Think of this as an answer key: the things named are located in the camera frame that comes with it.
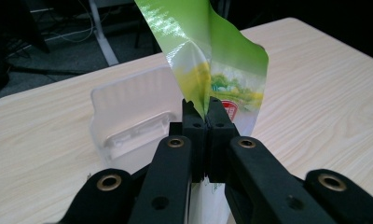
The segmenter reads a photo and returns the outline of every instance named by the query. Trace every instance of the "wooden table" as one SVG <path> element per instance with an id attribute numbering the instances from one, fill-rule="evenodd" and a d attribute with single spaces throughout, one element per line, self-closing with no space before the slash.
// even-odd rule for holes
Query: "wooden table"
<path id="1" fill-rule="evenodd" d="M 331 169 L 373 196 L 373 59 L 295 19 L 242 33 L 269 54 L 253 137 L 293 175 Z M 0 223 L 60 220 L 103 169 L 90 91 L 160 65 L 163 54 L 0 99 Z"/>

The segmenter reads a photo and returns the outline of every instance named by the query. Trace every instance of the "green plastic bag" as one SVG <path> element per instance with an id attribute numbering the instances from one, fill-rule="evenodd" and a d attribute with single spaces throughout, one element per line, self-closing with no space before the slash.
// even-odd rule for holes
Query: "green plastic bag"
<path id="1" fill-rule="evenodd" d="M 266 51 L 217 15 L 208 0 L 136 0 L 187 101 L 202 118 L 223 101 L 241 134 L 251 134 L 263 99 Z"/>

